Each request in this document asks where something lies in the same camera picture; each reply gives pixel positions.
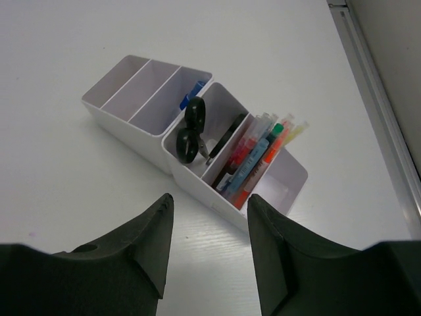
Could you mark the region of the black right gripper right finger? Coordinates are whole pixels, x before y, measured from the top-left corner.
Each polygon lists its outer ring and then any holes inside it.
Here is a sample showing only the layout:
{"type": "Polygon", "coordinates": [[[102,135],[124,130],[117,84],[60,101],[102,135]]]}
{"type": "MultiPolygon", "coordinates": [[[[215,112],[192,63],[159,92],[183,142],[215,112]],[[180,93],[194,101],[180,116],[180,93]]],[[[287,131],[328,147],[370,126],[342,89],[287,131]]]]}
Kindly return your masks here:
{"type": "Polygon", "coordinates": [[[247,205],[263,315],[419,315],[420,242],[335,243],[259,195],[247,205]]]}

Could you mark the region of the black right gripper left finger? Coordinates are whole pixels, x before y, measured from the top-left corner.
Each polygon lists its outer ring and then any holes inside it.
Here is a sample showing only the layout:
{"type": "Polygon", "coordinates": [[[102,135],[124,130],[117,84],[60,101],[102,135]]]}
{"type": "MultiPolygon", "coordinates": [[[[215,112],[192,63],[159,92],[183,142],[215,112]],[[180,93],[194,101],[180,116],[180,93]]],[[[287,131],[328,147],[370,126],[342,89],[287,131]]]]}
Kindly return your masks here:
{"type": "Polygon", "coordinates": [[[70,252],[1,245],[2,315],[155,315],[164,296],[174,200],[70,252]]]}

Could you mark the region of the large black-handled scissors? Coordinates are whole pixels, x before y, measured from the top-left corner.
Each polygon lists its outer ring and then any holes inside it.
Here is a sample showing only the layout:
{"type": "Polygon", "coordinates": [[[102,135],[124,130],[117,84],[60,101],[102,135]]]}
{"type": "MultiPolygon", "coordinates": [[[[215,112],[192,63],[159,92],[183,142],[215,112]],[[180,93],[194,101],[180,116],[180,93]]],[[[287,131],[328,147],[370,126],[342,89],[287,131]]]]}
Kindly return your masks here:
{"type": "Polygon", "coordinates": [[[236,129],[242,123],[245,117],[246,117],[246,114],[240,114],[236,117],[236,119],[230,125],[229,129],[227,129],[227,131],[224,133],[224,135],[220,138],[218,143],[214,146],[214,148],[210,152],[209,157],[206,161],[206,165],[210,165],[212,163],[213,159],[218,155],[221,149],[225,146],[225,144],[231,138],[232,134],[236,131],[236,129]]]}

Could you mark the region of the white divided organizer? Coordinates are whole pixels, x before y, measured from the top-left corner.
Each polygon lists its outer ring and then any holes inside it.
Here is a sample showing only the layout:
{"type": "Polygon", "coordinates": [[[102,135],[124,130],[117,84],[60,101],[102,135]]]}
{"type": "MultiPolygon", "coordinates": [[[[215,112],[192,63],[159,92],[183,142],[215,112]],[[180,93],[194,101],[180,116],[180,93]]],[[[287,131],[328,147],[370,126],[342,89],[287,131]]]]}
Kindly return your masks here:
{"type": "Polygon", "coordinates": [[[193,101],[204,118],[185,113],[162,139],[176,183],[204,206],[243,231],[247,200],[257,194],[288,214],[308,172],[279,140],[266,136],[276,117],[255,117],[221,84],[212,82],[193,101]]]}
{"type": "Polygon", "coordinates": [[[101,128],[168,174],[162,139],[195,84],[212,80],[204,70],[127,55],[82,96],[82,103],[101,128]]]}

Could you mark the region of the pink thin highlighter pen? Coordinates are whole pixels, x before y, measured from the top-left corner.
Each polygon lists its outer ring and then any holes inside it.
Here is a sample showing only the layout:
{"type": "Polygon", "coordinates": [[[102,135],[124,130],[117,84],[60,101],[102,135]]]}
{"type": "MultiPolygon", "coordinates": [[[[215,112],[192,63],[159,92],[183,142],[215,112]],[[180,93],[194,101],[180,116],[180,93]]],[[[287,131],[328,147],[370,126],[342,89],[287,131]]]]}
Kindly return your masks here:
{"type": "Polygon", "coordinates": [[[280,123],[283,126],[283,131],[280,134],[281,138],[285,139],[287,137],[287,135],[293,130],[294,128],[294,119],[295,117],[291,114],[288,113],[281,121],[280,123]]]}

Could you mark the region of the red gel pen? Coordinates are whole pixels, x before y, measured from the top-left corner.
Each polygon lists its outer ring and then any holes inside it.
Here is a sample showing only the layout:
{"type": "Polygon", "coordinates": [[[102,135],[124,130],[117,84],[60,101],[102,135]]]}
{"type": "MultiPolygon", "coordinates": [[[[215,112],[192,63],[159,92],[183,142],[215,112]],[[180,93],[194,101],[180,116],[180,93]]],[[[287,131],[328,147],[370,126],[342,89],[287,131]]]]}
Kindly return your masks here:
{"type": "Polygon", "coordinates": [[[232,175],[235,174],[238,167],[242,164],[244,158],[255,147],[257,141],[268,130],[272,124],[272,118],[268,113],[263,113],[256,116],[252,123],[247,127],[244,134],[240,137],[239,141],[235,144],[233,151],[230,153],[228,160],[225,162],[219,175],[212,183],[212,187],[216,190],[216,185],[220,182],[221,178],[228,172],[232,175]]]}

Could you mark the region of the green gel pen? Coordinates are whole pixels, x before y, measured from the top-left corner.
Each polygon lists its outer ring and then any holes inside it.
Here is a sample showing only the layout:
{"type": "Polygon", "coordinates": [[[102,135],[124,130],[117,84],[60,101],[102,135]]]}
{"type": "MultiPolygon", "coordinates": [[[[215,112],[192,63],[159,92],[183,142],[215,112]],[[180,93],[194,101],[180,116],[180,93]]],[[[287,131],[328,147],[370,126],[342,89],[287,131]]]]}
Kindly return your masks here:
{"type": "Polygon", "coordinates": [[[276,123],[270,133],[267,135],[266,140],[268,144],[271,145],[278,136],[283,132],[284,126],[281,123],[276,123]]]}

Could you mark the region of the yellow thin highlighter pen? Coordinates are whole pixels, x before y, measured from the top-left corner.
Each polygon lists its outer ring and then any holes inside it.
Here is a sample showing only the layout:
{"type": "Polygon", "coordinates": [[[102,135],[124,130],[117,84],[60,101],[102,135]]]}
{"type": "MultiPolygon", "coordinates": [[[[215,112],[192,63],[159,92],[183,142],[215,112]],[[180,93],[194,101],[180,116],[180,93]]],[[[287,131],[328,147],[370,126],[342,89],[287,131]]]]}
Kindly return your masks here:
{"type": "Polygon", "coordinates": [[[302,122],[301,124],[297,125],[286,137],[283,146],[286,146],[290,142],[292,142],[296,137],[301,135],[307,128],[309,127],[309,123],[307,121],[302,122]]]}

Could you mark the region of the light blue pen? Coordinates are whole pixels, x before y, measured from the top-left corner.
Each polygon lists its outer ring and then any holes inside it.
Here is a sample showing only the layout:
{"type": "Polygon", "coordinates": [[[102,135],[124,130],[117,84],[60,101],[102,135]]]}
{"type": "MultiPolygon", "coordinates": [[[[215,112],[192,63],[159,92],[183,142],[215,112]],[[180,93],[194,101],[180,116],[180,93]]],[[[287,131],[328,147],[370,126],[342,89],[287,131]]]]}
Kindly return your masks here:
{"type": "Polygon", "coordinates": [[[227,199],[230,199],[231,196],[237,192],[241,183],[245,180],[248,174],[251,172],[252,168],[256,165],[257,161],[262,157],[263,153],[268,148],[269,141],[266,138],[259,140],[257,145],[254,147],[252,152],[250,152],[248,158],[244,161],[242,166],[238,169],[238,172],[233,177],[230,185],[227,187],[224,196],[227,199]]]}

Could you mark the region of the small black-handled scissors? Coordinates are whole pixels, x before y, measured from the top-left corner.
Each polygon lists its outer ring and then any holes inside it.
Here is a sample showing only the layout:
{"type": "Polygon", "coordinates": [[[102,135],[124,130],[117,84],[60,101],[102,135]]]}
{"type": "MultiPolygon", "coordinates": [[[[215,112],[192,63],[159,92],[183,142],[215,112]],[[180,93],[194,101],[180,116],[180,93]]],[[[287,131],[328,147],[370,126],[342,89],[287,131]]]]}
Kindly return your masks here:
{"type": "Polygon", "coordinates": [[[205,159],[209,157],[208,149],[201,134],[205,129],[206,107],[203,98],[192,97],[185,110],[186,126],[178,130],[176,138],[176,153],[183,164],[190,164],[200,153],[205,159]]]}

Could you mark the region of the orange thin highlighter pen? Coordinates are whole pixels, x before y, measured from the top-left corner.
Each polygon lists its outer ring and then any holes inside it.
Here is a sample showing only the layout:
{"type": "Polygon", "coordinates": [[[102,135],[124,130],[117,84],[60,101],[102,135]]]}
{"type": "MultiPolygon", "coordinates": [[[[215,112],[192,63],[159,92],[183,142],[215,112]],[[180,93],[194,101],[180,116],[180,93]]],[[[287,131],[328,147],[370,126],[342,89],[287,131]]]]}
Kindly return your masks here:
{"type": "Polygon", "coordinates": [[[277,152],[279,152],[285,138],[289,134],[291,125],[285,127],[283,132],[274,140],[266,153],[257,163],[256,167],[251,171],[250,175],[244,180],[239,192],[234,196],[234,207],[240,210],[245,203],[247,197],[256,186],[264,171],[274,159],[277,152]]]}

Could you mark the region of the clear spray bottle blue cap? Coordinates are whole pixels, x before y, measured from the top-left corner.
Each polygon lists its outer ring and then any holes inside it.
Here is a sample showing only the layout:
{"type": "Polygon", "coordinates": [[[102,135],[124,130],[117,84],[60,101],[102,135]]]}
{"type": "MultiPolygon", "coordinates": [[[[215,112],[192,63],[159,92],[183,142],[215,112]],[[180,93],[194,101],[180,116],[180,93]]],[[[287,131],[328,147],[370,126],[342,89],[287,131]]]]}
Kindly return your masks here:
{"type": "Polygon", "coordinates": [[[206,85],[206,82],[204,81],[201,81],[201,80],[196,81],[193,89],[189,93],[185,94],[184,98],[182,99],[179,106],[181,111],[186,108],[190,99],[195,97],[203,89],[205,85],[206,85]]]}

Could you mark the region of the blue gel pen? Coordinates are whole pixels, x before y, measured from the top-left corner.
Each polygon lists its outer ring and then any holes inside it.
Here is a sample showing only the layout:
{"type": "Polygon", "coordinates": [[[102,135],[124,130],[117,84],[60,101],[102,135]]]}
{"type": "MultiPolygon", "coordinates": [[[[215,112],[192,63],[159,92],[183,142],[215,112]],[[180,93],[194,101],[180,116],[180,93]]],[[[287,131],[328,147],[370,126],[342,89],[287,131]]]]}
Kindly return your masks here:
{"type": "Polygon", "coordinates": [[[220,180],[220,182],[216,185],[217,192],[224,192],[226,188],[229,186],[233,178],[233,175],[230,173],[226,173],[220,180]]]}

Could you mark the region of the white divided organizer left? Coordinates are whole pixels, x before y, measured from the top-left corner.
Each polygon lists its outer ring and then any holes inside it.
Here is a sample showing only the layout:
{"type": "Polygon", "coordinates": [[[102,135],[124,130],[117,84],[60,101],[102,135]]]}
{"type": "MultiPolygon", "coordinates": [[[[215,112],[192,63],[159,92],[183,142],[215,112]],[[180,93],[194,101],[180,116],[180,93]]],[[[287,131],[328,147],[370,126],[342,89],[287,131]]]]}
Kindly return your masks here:
{"type": "Polygon", "coordinates": [[[127,55],[82,96],[82,103],[101,128],[168,174],[162,139],[195,84],[212,80],[204,70],[127,55]]]}

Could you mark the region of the white divided organizer right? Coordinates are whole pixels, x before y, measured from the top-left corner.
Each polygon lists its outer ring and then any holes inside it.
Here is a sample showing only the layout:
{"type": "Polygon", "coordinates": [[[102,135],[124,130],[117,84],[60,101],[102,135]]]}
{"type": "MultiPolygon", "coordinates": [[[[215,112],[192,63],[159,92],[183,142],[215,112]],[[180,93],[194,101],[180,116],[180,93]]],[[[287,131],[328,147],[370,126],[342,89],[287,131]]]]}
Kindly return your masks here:
{"type": "Polygon", "coordinates": [[[176,183],[204,206],[243,231],[247,200],[257,194],[288,214],[308,172],[279,140],[266,136],[276,117],[255,117],[221,84],[212,82],[193,101],[204,118],[185,113],[162,139],[176,183]]]}

